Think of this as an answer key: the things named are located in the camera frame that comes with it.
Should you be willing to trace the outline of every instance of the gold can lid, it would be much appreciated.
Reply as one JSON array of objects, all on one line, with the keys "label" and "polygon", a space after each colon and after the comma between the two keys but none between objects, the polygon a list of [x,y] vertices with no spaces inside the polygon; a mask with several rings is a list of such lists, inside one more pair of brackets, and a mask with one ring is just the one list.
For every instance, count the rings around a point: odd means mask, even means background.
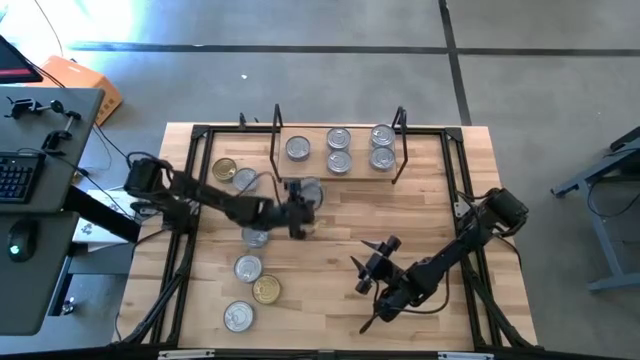
[{"label": "gold can lid", "polygon": [[229,158],[218,159],[211,168],[216,180],[222,182],[231,181],[237,170],[236,162]]},{"label": "gold can lid", "polygon": [[260,304],[273,304],[280,296],[280,282],[274,276],[263,275],[253,283],[253,298]]}]

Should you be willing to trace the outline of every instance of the wooden table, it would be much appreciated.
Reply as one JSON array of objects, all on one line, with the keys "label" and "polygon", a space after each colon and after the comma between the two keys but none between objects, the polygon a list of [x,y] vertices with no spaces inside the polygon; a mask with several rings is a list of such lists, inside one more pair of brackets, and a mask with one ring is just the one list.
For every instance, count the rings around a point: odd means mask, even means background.
[{"label": "wooden table", "polygon": [[[184,168],[192,125],[167,125],[160,156],[177,169]],[[476,194],[500,186],[488,128],[464,127],[463,133]],[[262,258],[265,273],[275,275],[282,284],[282,294],[273,305],[258,304],[252,298],[251,286],[234,277],[232,267],[236,258],[249,253],[241,241],[240,228],[222,213],[203,208],[180,347],[471,350],[459,265],[451,272],[451,300],[442,312],[400,314],[391,323],[376,320],[367,333],[358,334],[371,315],[373,297],[373,291],[362,296],[354,290],[356,270],[349,256],[364,262],[371,255],[360,240],[384,241],[391,234],[398,236],[403,244],[392,259],[406,267],[435,254],[454,237],[440,142],[436,137],[423,135],[408,136],[407,142],[410,160],[395,186],[388,180],[323,181],[327,194],[317,217],[324,225],[311,239],[290,240],[286,229],[278,229],[272,231],[271,241],[264,249],[250,251]],[[267,134],[217,134],[211,164],[220,157],[231,157],[239,167],[270,171],[269,144]],[[201,156],[197,159],[196,177]],[[230,185],[215,181],[211,174],[208,184],[234,191]],[[260,194],[274,195],[268,177],[260,180],[258,189]],[[157,230],[158,223],[159,219],[150,220],[141,236]],[[118,320],[123,336],[133,330],[158,295],[169,237],[169,234],[158,236],[138,246],[135,252]],[[497,303],[523,337],[535,343],[515,254],[497,241],[490,242],[485,251]],[[444,295],[443,280],[421,309],[438,307]],[[235,300],[245,300],[254,306],[256,320],[248,332],[236,334],[224,326],[223,312]],[[165,335],[172,304],[169,309]],[[487,330],[484,309],[479,313]],[[483,334],[485,339],[489,338],[488,331]]]}]

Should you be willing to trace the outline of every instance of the metal can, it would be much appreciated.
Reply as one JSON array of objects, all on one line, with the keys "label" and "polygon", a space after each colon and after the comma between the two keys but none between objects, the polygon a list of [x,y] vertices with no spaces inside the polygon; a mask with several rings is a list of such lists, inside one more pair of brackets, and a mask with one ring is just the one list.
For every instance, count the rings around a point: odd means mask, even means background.
[{"label": "metal can", "polygon": [[233,186],[242,191],[253,191],[258,187],[258,180],[251,182],[257,175],[256,171],[250,168],[242,168],[233,177]]},{"label": "metal can", "polygon": [[280,282],[274,276],[261,276],[253,283],[253,298],[263,305],[273,304],[280,296]]},{"label": "metal can", "polygon": [[218,159],[211,168],[213,177],[221,183],[230,183],[237,170],[236,162],[229,158]]},{"label": "metal can", "polygon": [[245,283],[252,283],[262,275],[262,261],[253,255],[240,256],[233,265],[236,277]]},{"label": "metal can", "polygon": [[331,150],[348,151],[351,133],[345,128],[333,128],[327,132],[327,145]]},{"label": "metal can", "polygon": [[371,130],[371,146],[374,148],[388,147],[393,150],[395,139],[396,132],[389,125],[376,125]]},{"label": "metal can", "polygon": [[269,241],[269,232],[242,228],[242,240],[249,248],[259,249]]},{"label": "metal can", "polygon": [[232,302],[224,311],[224,326],[232,332],[247,331],[253,324],[253,308],[244,301]]},{"label": "metal can", "polygon": [[302,190],[300,195],[306,200],[313,201],[313,208],[318,210],[324,200],[324,190],[320,185],[320,180],[316,178],[306,178],[300,181]]},{"label": "metal can", "polygon": [[344,151],[334,151],[327,157],[327,168],[333,175],[345,175],[351,170],[351,155]]},{"label": "metal can", "polygon": [[387,172],[393,169],[396,163],[396,154],[389,148],[379,147],[371,151],[369,164],[374,170]]},{"label": "metal can", "polygon": [[311,154],[311,143],[304,136],[294,136],[287,140],[287,156],[291,161],[305,161]]}]

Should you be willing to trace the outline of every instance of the gray floor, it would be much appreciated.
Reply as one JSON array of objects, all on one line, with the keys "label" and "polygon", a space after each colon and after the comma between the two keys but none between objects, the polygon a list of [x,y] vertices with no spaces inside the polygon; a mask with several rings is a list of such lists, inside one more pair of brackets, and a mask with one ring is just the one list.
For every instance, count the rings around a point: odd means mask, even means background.
[{"label": "gray floor", "polygon": [[[444,46],[435,0],[41,3],[69,43]],[[450,0],[449,9],[461,47],[640,48],[640,3],[631,0]],[[17,24],[31,11],[37,8],[10,9],[0,32],[26,38],[25,53],[38,58],[42,47],[37,53],[27,43],[46,38],[48,53],[56,47],[42,19],[30,20],[37,30],[20,33]],[[113,26],[116,13],[122,18]],[[66,55],[122,92],[125,103],[104,130],[125,152],[157,152],[167,121],[234,121],[240,111],[267,120],[275,102],[290,121],[387,121],[403,105],[414,124],[460,124],[445,55]],[[605,259],[581,200],[556,200],[549,188],[638,125],[640,58],[461,56],[460,63],[471,120],[490,127],[502,181],[531,209],[517,245],[540,344],[638,358],[640,288],[586,290],[609,274]],[[109,171],[94,171],[105,187],[121,185],[126,174],[112,154]],[[104,168],[107,160],[92,138],[82,164]],[[77,279],[76,297],[94,288],[107,295],[86,295],[82,312],[47,319],[33,338],[0,338],[0,352],[106,344],[124,282]]]}]

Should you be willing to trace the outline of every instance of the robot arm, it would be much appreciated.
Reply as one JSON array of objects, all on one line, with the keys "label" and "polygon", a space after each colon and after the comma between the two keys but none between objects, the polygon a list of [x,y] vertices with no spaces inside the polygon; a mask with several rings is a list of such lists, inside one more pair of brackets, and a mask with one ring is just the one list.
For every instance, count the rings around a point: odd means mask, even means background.
[{"label": "robot arm", "polygon": [[[166,176],[169,186],[165,186]],[[173,170],[164,160],[145,157],[131,164],[124,190],[131,196],[146,200],[135,207],[153,208],[163,213],[164,225],[183,230],[188,227],[191,204],[186,199],[222,211],[241,227],[269,231],[288,227],[294,239],[304,239],[302,225],[315,220],[313,201],[300,195],[299,180],[286,184],[289,198],[275,204],[273,199],[259,196],[231,195],[213,186],[200,184],[188,174]]]}]

